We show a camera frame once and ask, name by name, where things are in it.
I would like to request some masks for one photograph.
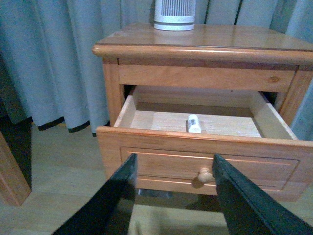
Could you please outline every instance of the white heater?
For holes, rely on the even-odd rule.
[[[196,0],[156,0],[154,28],[168,31],[194,29]]]

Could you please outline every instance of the wooden furniture leg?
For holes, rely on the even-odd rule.
[[[289,126],[301,105],[312,78],[313,68],[300,66],[291,82],[286,98],[279,111],[279,114]]]
[[[31,193],[9,146],[0,132],[0,196],[12,206],[20,206]]]
[[[109,105],[110,124],[113,126],[125,101],[124,85],[119,84],[118,59],[103,59],[103,69]]]

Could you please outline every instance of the white device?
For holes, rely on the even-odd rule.
[[[201,128],[200,128],[199,119],[197,115],[195,114],[189,115],[187,126],[188,126],[189,133],[201,133]]]
[[[196,0],[156,0],[154,28],[168,31],[194,29]]]

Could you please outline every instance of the bedside table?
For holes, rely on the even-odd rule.
[[[297,200],[313,180],[313,142],[288,127],[313,77],[312,44],[253,26],[137,23],[93,53],[114,125],[97,129],[108,178],[134,152],[139,188],[216,194],[215,153],[277,200]],[[125,85],[135,85],[126,100]],[[279,113],[259,91],[278,93]],[[201,134],[186,132],[189,114]]]

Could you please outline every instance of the open drawer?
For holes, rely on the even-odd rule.
[[[187,133],[190,114],[201,134]],[[214,179],[197,180],[215,153],[278,200],[296,200],[313,178],[313,143],[254,91],[137,86],[97,136],[107,177],[138,154],[138,188],[216,194]]]

